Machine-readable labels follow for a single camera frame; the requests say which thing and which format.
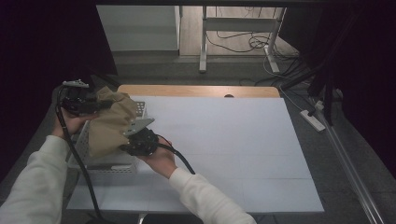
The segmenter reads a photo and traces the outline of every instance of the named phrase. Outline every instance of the black object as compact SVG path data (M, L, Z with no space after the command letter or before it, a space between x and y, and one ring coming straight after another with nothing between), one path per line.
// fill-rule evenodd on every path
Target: black object
M131 156L150 156L158 147L158 136L152 130L144 128L140 132L129 136L129 144L120 146Z
M62 99L62 107L75 116L83 116L110 108L113 105L113 101L97 102L96 97L90 98L87 97L87 94L87 89L69 87L66 96Z
M190 173L195 175L194 170L192 169L186 158L184 158L184 156L181 155L179 151L172 147L172 144L170 144L170 142L164 137L160 136L169 144L169 146L159 143L158 136L160 135L155 134L152 130L149 130L148 128L144 128L140 132L130 135L128 137L130 140L129 144L120 146L120 150L125 151L132 156L150 156L155 152L158 147L161 147L177 155L186 165L187 169L189 169Z
M79 168L81 169L82 175L84 176L85 181L87 182L87 186L88 186L88 190L91 194L91 198L92 198L92 203L93 203L93 207L96 213L96 216L98 219L103 220L104 222L106 222L106 220L103 218L102 213L99 209L99 205L98 202L96 201L96 196L95 196L95 192L93 191L93 186L92 186L92 182L90 179L90 175L88 174L87 168L85 167L84 163L81 160L81 157L78 155L76 148L73 144L72 138L70 136L69 131L67 130L67 125L66 122L64 121L64 114L62 112L62 92L64 89L67 89L69 87L67 86L62 86L59 90L58 90L58 95L56 98L56 106L55 106L55 113L56 116L58 117L59 123L61 124L63 131L64 131L64 140L67 142L67 145L69 145L70 151L72 152L73 156L75 157Z

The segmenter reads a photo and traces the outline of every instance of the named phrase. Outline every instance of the white power strip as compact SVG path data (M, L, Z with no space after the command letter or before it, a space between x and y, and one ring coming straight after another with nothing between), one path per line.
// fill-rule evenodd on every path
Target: white power strip
M308 121L314 127L315 130L317 130L319 133L322 132L323 130L326 129L326 127L323 126L323 124L320 123L320 121L317 120L314 116L308 116L308 111L303 110L300 112L300 115L303 116L303 118Z

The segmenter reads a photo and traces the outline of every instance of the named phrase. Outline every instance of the metal stand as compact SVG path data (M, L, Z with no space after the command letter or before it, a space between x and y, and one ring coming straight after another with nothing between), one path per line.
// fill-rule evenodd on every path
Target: metal stand
M273 49L280 24L285 14L285 8L282 7L275 19L260 18L217 18L207 17L206 7L203 7L202 23L202 42L199 62L199 72L206 72L206 31L231 31L231 32L262 32L271 33L268 45L265 46L265 54L270 62L273 73L279 73L279 68L273 57Z

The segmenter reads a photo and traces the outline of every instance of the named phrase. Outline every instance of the black device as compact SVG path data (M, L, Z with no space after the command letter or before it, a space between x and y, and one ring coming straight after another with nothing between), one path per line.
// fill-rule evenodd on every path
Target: black device
M113 105L113 101L97 102L96 96L89 91L88 84L81 80L65 81L63 85L67 87L67 92L62 99L62 107L75 116L93 114Z
M150 156L158 147L158 135L148 128L130 135L128 139L129 144L120 146L120 150L131 156Z

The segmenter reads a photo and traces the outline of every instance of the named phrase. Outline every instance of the hand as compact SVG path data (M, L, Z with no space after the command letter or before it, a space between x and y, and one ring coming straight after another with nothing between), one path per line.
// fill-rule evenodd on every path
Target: hand
M61 109L62 109L62 113L64 114L64 122L66 123L67 130L69 131L70 134L76 133L85 123L85 121L96 119L98 117L97 114L92 114L84 117L76 117L70 114L69 112L67 112L65 109L63 108ZM53 126L53 131L51 135L55 135L64 139L64 130L62 129L61 123L59 122L57 116L55 116L55 124Z
M163 138L159 137L158 142L160 144L170 146ZM137 157L144 161L151 169L160 175L165 176L169 179L172 173L176 170L175 155L164 148L157 147L155 152L150 156L139 156Z

